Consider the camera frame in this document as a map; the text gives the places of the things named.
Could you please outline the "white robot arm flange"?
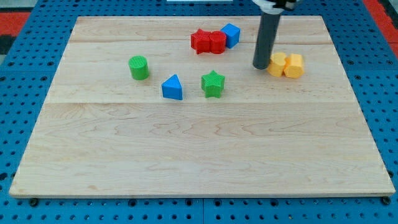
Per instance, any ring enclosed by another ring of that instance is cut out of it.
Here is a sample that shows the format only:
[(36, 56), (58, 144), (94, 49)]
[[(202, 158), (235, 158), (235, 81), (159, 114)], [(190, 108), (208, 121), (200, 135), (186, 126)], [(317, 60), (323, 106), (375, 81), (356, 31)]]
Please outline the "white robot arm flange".
[(302, 0), (252, 0), (266, 14), (277, 15), (284, 11), (293, 11)]

